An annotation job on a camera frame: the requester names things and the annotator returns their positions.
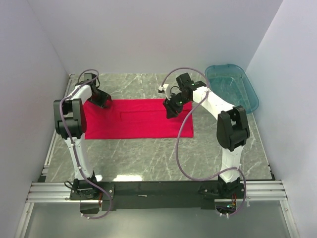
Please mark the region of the teal plastic basket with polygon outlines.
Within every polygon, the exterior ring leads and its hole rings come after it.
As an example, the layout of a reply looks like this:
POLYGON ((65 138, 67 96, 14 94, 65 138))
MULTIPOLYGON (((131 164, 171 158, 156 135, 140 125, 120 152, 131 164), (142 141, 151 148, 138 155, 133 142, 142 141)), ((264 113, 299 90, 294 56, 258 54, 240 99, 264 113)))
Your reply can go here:
POLYGON ((259 99, 244 70, 235 64, 211 65, 205 70, 211 90, 223 100, 243 106, 247 114, 259 106, 259 99))

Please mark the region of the red t shirt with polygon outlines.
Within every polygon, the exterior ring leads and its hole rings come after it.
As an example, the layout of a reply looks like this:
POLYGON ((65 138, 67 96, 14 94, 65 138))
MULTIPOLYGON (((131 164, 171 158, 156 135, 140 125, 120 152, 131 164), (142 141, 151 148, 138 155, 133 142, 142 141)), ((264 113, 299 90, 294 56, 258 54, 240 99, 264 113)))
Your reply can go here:
POLYGON ((86 139, 176 138, 192 109, 187 103, 176 118, 167 119, 163 99, 113 100, 108 108, 87 101, 86 139))

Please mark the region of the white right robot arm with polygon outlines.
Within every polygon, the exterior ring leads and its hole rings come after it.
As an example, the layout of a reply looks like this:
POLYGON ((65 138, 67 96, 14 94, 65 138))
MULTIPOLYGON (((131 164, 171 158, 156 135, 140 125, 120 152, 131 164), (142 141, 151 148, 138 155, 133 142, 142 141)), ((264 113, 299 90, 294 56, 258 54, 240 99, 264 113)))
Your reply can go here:
POLYGON ((184 105, 195 102, 206 109, 217 121, 216 138, 222 147, 221 170, 217 178, 216 195, 228 198, 245 187, 240 183, 242 177, 240 160, 243 148, 250 137, 246 110, 234 106, 211 91, 202 81, 193 81, 188 73, 177 77, 179 93, 172 92, 169 84, 163 82, 159 93, 165 94, 163 105, 167 119, 176 118, 183 111, 184 105))

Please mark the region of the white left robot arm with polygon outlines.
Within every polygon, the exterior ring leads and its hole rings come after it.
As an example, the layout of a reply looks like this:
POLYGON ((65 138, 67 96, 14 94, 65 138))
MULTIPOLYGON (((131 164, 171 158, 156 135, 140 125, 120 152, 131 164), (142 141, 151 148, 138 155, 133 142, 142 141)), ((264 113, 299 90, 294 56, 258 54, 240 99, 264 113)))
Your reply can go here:
POLYGON ((111 200, 111 195, 98 184, 93 167, 87 156, 85 133, 87 120, 84 104, 91 104, 106 109, 112 99, 110 94, 99 89, 99 72, 96 69, 83 71, 74 89, 63 99, 53 103, 56 133, 66 143, 74 166, 75 180, 71 191, 85 199, 104 198, 111 200))

